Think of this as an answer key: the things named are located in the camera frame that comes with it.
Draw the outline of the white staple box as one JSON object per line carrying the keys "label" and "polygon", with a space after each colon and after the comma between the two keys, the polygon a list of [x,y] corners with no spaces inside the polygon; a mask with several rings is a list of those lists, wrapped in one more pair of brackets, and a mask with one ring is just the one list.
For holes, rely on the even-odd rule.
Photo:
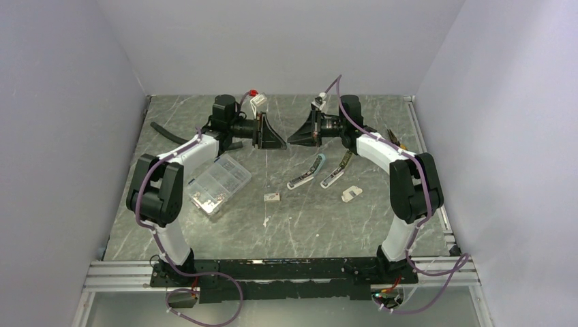
{"label": "white staple box", "polygon": [[278,192],[275,193],[266,193],[263,196],[264,202],[279,202],[281,200],[281,195]]}

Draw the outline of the white staple box tray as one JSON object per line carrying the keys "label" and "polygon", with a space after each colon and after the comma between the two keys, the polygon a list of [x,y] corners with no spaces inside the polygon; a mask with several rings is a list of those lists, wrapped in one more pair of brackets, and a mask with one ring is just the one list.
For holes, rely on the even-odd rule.
{"label": "white staple box tray", "polygon": [[357,196],[362,194],[362,192],[363,192],[363,190],[360,187],[353,185],[342,192],[341,199],[343,202],[349,203],[350,201],[355,199]]}

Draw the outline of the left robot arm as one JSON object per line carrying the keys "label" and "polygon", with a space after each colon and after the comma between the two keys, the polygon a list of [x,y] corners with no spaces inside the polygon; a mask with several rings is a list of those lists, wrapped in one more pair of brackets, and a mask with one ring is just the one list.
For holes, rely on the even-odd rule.
{"label": "left robot arm", "polygon": [[242,111],[243,100],[223,94],[215,97],[208,121],[191,140],[161,155],[138,158],[126,197],[126,207],[136,223],[148,229],[159,249],[168,277],[179,286],[197,275],[194,251],[187,244],[178,217],[183,205],[185,179],[201,164],[223,155],[234,138],[250,139],[257,149],[286,149],[286,142],[271,127],[265,112],[258,111],[267,97],[256,90],[246,92],[253,117]]}

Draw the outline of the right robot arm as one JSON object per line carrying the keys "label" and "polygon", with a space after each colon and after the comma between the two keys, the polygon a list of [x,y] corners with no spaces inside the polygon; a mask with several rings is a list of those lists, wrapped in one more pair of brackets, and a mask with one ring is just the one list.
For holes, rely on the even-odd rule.
{"label": "right robot arm", "polygon": [[288,142],[319,147],[325,138],[340,138],[345,149],[365,158],[389,176],[389,198],[394,219],[377,250],[375,274],[390,283],[410,265],[410,249],[418,229],[444,201],[433,157],[415,154],[388,140],[364,123],[362,105],[356,95],[339,96],[339,114],[325,114],[325,95],[311,103],[309,116]]}

